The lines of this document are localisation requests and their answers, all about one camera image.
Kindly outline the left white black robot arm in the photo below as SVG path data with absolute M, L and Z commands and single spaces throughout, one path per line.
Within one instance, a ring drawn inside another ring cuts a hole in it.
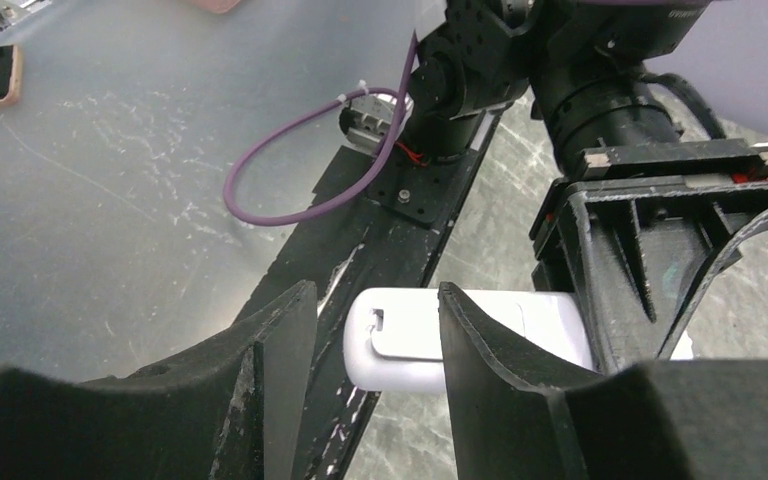
M 426 1 L 403 137 L 433 161 L 533 95 L 559 170 L 529 234 L 596 367 L 671 357 L 714 278 L 768 231 L 768 142 L 729 138 L 673 52 L 704 1 Z

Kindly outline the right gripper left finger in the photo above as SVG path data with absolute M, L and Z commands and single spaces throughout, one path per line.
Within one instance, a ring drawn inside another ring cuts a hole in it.
M 293 479 L 314 283 L 125 378 L 0 365 L 0 479 Z

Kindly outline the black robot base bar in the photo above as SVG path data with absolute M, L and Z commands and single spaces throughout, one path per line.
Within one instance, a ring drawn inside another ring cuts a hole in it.
M 430 224 L 359 196 L 298 225 L 243 305 L 240 318 L 301 280 L 317 287 L 321 311 L 292 478 L 344 477 L 379 398 L 357 389 L 346 374 L 343 327 L 350 306 L 367 288 L 429 284 L 499 122 L 497 112 L 482 117 L 465 156 L 452 165 L 453 180 L 439 194 L 442 207 Z

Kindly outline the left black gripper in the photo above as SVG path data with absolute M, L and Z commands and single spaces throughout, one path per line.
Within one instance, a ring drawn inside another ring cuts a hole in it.
M 714 278 L 765 231 L 768 142 L 591 148 L 540 207 L 532 277 L 573 296 L 596 368 L 614 373 L 670 357 Z

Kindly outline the white remote control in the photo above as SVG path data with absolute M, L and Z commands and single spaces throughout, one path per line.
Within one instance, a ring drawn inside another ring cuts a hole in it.
M 569 294 L 455 285 L 362 291 L 345 321 L 343 358 L 366 391 L 443 393 L 496 381 L 552 388 L 599 370 Z

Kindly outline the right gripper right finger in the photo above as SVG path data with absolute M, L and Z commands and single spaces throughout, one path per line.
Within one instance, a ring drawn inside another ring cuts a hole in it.
M 462 479 L 768 479 L 768 359 L 446 393 Z

